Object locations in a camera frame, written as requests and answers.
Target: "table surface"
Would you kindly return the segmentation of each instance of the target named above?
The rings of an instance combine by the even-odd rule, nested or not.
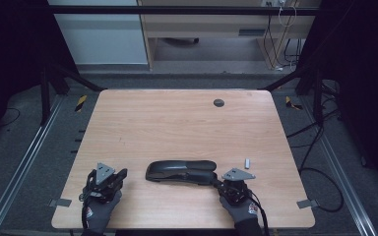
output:
[[[99,95],[61,196],[72,203],[57,207],[52,225],[82,227],[78,196],[101,162],[117,172],[128,168],[108,228],[233,228],[213,187],[145,179],[150,163],[169,159],[212,160],[219,176],[233,167],[256,175],[245,182],[271,228],[315,223],[311,208],[296,204],[307,198],[268,91],[109,89]]]

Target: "small white object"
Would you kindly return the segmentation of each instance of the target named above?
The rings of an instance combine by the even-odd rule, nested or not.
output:
[[[250,168],[250,159],[249,158],[245,158],[244,168],[246,168],[246,169]]]

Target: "tape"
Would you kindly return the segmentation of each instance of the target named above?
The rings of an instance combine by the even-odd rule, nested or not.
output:
[[[290,101],[290,97],[288,97],[288,96],[286,97],[286,107],[291,107],[291,108],[294,108],[296,110],[302,110],[303,109],[301,105],[292,104],[291,101]]]
[[[86,101],[86,98],[87,96],[86,95],[83,95],[81,96],[81,98],[79,98],[79,101],[78,101],[78,104],[76,105],[76,108],[75,108],[75,111],[76,112],[81,112],[82,111],[82,107]]]
[[[319,205],[316,200],[302,200],[296,203],[299,208],[317,207]]]
[[[71,200],[65,200],[65,199],[53,200],[53,199],[50,199],[50,201],[48,202],[48,206],[49,207],[58,207],[58,206],[69,207],[71,203],[72,203]]]

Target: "gray carpet floor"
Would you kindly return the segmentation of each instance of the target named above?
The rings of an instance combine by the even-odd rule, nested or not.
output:
[[[175,46],[170,45],[170,41],[164,42],[163,46],[167,45],[176,49]],[[173,60],[172,57],[168,57],[170,54],[167,54],[167,58],[165,55],[162,57],[160,55],[157,55],[159,62]],[[228,60],[223,63],[219,61],[219,63],[222,66],[230,64],[231,62],[228,62]],[[236,72],[180,74],[179,72],[182,71],[176,70],[174,73],[166,74],[162,69],[157,69],[151,73],[142,74],[88,75],[87,79],[110,89],[256,89],[262,88],[283,76],[272,73],[257,75],[254,72],[246,74]],[[67,235],[66,230],[57,230],[51,226],[51,218],[55,208],[47,204],[50,199],[58,199],[61,195],[76,156],[74,150],[77,150],[80,146],[80,143],[75,140],[83,136],[81,131],[86,130],[98,97],[97,92],[70,80],[68,80],[68,83],[71,89],[64,96],[61,110],[0,227],[0,235]],[[88,99],[82,111],[75,112],[78,99],[84,94],[88,96]],[[304,105],[304,101],[311,100],[311,95],[299,97],[291,87],[275,90],[272,95],[287,135],[312,123],[305,109],[297,110],[285,105],[287,95],[291,98],[293,104],[301,105]],[[337,108],[333,101],[326,102],[325,106],[327,108],[324,112]],[[1,122],[3,126],[0,127],[0,196],[5,191],[39,128],[41,112],[39,87],[14,95],[8,107],[16,108],[19,112],[15,109],[8,109]],[[338,119],[339,115],[333,116],[325,122],[324,135],[330,141],[378,233],[378,173],[375,169],[361,165],[360,154],[348,134],[347,127],[341,119]],[[309,145],[315,136],[315,129],[310,129],[288,139],[297,165],[300,165],[308,150],[308,147],[300,146]],[[333,176],[320,141],[311,150],[305,166],[317,168],[328,176]],[[320,206],[335,208],[340,204],[339,193],[326,178],[312,171],[303,172],[301,178],[308,197],[317,200]],[[273,231],[274,229],[272,229],[272,234],[360,235],[347,205],[334,213],[325,212],[317,207],[313,208],[313,212],[316,218],[314,227],[300,230],[277,229],[277,231]],[[122,233],[123,235],[139,235],[139,232],[122,231]],[[145,233],[146,235],[153,235],[153,232]]]

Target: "wall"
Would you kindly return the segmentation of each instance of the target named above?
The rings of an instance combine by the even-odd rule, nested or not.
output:
[[[135,0],[48,0],[48,3],[50,5],[137,5]],[[147,65],[138,15],[57,14],[55,17],[77,65]]]

